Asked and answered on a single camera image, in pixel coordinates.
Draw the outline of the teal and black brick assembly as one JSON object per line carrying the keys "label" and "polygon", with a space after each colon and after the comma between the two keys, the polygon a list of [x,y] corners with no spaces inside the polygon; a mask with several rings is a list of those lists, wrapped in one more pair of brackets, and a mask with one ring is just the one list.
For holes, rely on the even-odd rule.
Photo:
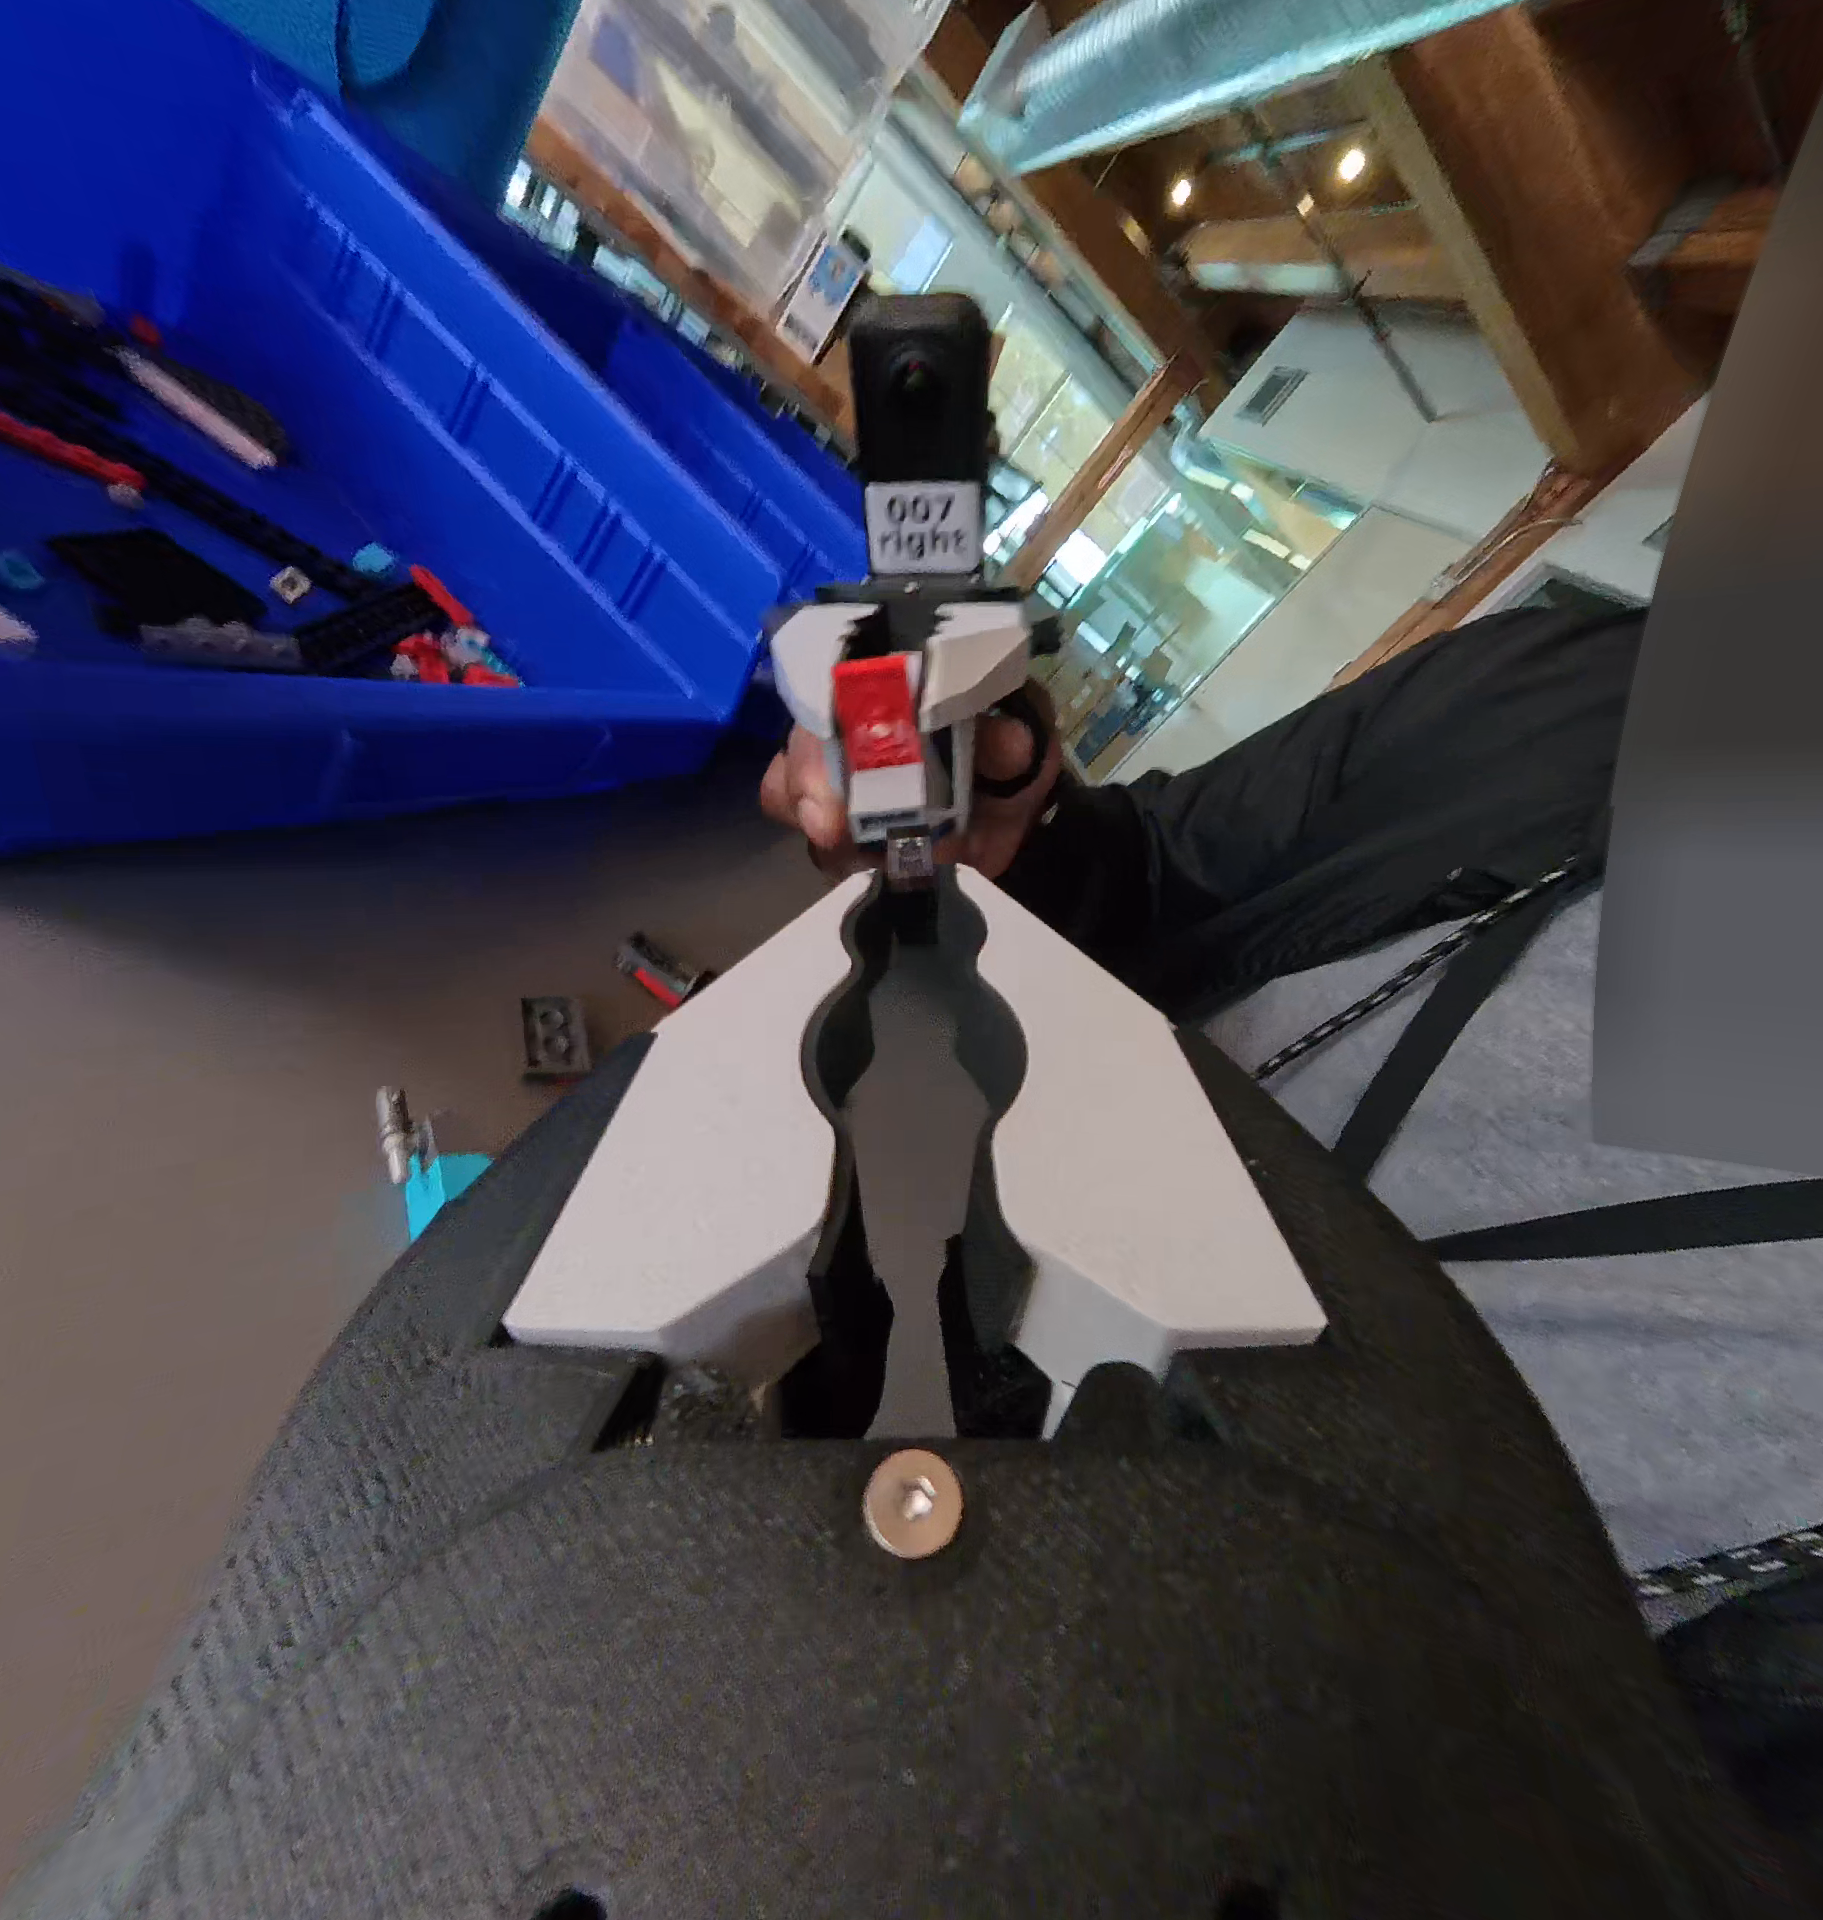
{"label": "teal and black brick assembly", "polygon": [[401,1192],[406,1241],[417,1243],[438,1212],[464,1195],[491,1165],[491,1156],[447,1156],[438,1148],[428,1169],[417,1173],[405,1187],[396,1187]]}

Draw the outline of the clear plastic drawer stack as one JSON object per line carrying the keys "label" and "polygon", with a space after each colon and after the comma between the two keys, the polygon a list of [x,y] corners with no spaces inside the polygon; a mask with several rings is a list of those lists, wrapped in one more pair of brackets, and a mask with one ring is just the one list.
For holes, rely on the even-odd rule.
{"label": "clear plastic drawer stack", "polygon": [[537,128],[775,320],[945,2],[587,2]]}

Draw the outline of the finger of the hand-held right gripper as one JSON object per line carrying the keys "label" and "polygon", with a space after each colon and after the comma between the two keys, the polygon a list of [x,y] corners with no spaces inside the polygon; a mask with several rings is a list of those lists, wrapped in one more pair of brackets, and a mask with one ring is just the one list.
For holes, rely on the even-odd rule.
{"label": "finger of the hand-held right gripper", "polygon": [[770,673],[783,708],[804,732],[835,732],[832,673],[869,618],[868,601],[810,601],[769,612]]}
{"label": "finger of the hand-held right gripper", "polygon": [[959,725],[1021,687],[1031,656],[1023,607],[939,607],[923,641],[923,725]]}

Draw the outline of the person's right forearm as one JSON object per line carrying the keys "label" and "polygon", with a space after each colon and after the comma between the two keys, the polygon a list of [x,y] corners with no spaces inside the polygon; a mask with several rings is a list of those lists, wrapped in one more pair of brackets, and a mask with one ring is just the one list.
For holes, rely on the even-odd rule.
{"label": "person's right forearm", "polygon": [[1181,773],[1060,778],[997,884],[1180,1023],[1599,861],[1647,610],[1428,637]]}

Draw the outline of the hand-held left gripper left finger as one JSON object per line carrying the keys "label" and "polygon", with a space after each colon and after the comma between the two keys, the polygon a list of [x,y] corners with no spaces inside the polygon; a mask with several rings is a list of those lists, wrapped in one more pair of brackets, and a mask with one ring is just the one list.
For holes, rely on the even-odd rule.
{"label": "hand-held left gripper left finger", "polygon": [[502,1314],[514,1343],[706,1370],[790,1435],[869,1431],[893,1304],[850,1096],[890,944],[856,876],[660,1021]]}

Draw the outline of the pile of mixed toy bricks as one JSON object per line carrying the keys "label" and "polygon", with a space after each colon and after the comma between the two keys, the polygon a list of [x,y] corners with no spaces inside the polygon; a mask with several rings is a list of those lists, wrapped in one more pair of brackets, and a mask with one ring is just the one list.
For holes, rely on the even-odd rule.
{"label": "pile of mixed toy bricks", "polygon": [[44,537],[108,637],[159,664],[227,674],[522,685],[430,569],[379,542],[332,556],[139,439],[131,398],[245,476],[293,462],[274,416],[167,355],[148,320],[117,322],[92,295],[0,262],[0,451],[145,521]]}

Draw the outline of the red 2x4 lego brick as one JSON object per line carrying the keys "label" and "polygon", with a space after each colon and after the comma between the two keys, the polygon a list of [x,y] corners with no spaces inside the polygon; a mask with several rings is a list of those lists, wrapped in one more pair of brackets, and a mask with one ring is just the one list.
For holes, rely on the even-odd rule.
{"label": "red 2x4 lego brick", "polygon": [[937,839],[968,819],[968,732],[923,719],[923,651],[840,659],[828,674],[832,768],[850,839],[884,851],[893,833]]}

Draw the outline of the grey desk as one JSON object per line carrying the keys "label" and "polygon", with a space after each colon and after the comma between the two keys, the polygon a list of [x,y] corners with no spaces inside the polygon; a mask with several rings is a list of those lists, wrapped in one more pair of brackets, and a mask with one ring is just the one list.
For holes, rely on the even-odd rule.
{"label": "grey desk", "polygon": [[819,892],[770,751],[567,803],[0,861],[0,1903],[172,1652],[259,1458],[405,1246],[375,1093],[501,1156],[518,1000],[649,1027]]}

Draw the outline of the person's right hand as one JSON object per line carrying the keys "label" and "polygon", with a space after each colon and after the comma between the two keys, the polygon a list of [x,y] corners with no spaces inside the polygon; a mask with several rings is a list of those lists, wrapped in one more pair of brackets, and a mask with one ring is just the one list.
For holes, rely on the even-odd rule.
{"label": "person's right hand", "polygon": [[[997,879],[1051,808],[1061,773],[1061,745],[1050,698],[1029,689],[1028,702],[1042,714],[1036,726],[1042,729],[1040,738],[1048,744],[1036,778],[1015,794],[976,794],[968,826],[936,845],[936,861],[962,864]],[[1038,741],[1031,729],[1015,712],[983,716],[975,738],[976,771],[994,781],[1016,778],[1035,759]],[[766,764],[758,803],[770,823],[802,836],[808,857],[831,883],[883,864],[879,851],[853,839],[846,803],[832,789],[824,745],[802,729],[793,729],[783,751]]]}

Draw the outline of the grey sweatshirt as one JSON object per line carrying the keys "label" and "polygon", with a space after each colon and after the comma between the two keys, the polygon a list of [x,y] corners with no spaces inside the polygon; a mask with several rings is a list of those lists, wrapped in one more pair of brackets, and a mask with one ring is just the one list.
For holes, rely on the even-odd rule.
{"label": "grey sweatshirt", "polygon": [[1661,1628],[1823,1656],[1823,1178],[1596,1141],[1597,887],[1252,991],[1206,1024],[1500,1338]]}

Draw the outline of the blue plastic bin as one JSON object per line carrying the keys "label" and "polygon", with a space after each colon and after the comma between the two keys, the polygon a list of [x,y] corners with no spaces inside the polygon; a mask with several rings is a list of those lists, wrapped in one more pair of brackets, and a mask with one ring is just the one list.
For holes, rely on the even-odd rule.
{"label": "blue plastic bin", "polygon": [[251,472],[122,379],[124,426],[346,563],[473,612],[518,687],[140,659],[60,536],[153,528],[266,601],[277,563],[0,443],[0,854],[554,800],[701,764],[782,569],[470,248],[491,227],[195,5],[0,5],[0,263],[256,400]]}
{"label": "blue plastic bin", "polygon": [[299,451],[570,708],[775,731],[765,618],[860,557],[854,484],[630,286],[299,88],[256,88],[275,202],[247,262],[305,334]]}

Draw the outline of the small picture card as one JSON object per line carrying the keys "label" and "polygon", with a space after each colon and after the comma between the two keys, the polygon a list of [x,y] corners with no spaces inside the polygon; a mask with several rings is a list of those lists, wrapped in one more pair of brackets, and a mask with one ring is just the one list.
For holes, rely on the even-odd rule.
{"label": "small picture card", "polygon": [[850,320],[850,306],[868,290],[871,246],[853,227],[822,238],[775,314],[780,340],[800,359],[818,364]]}

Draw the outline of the silver ventilation duct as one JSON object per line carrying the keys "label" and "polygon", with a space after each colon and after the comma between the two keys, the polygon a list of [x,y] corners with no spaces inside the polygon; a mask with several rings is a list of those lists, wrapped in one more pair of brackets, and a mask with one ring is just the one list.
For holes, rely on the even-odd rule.
{"label": "silver ventilation duct", "polygon": [[997,171],[1128,148],[1502,10],[1500,2],[1104,2],[1065,28],[1029,5],[956,126]]}

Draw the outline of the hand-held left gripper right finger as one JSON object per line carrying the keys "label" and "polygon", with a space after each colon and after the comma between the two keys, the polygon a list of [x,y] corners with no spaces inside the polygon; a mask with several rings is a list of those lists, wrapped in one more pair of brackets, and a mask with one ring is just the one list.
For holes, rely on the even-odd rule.
{"label": "hand-held left gripper right finger", "polygon": [[1328,1317],[1171,1021],[969,869],[943,876],[956,1027],[984,1097],[965,1300],[1040,1379],[1038,1435],[1108,1368],[1306,1347]]}

